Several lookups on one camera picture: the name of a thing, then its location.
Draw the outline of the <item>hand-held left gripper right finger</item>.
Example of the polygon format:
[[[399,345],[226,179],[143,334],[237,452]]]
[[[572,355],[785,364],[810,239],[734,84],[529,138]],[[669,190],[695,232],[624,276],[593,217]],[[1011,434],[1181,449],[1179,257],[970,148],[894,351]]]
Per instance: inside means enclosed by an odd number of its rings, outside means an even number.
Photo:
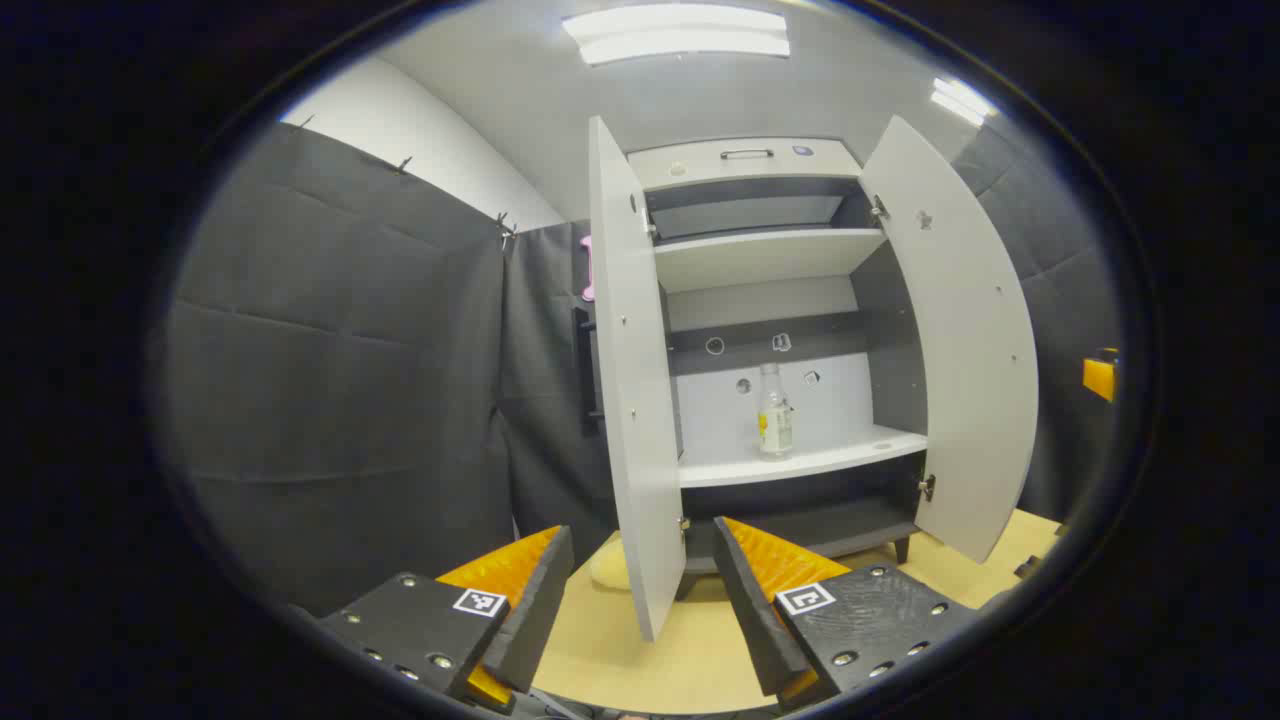
[[[762,693],[783,711],[868,691],[980,618],[893,565],[851,569],[726,516],[712,551]]]

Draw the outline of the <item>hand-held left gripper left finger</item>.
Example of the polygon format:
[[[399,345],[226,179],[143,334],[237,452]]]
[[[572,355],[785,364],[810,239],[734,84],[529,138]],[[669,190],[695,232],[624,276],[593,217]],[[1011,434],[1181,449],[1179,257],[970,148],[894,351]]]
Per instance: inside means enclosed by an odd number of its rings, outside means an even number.
[[[532,688],[572,569],[571,529],[549,527],[439,577],[401,571],[317,624],[393,676],[508,714]]]

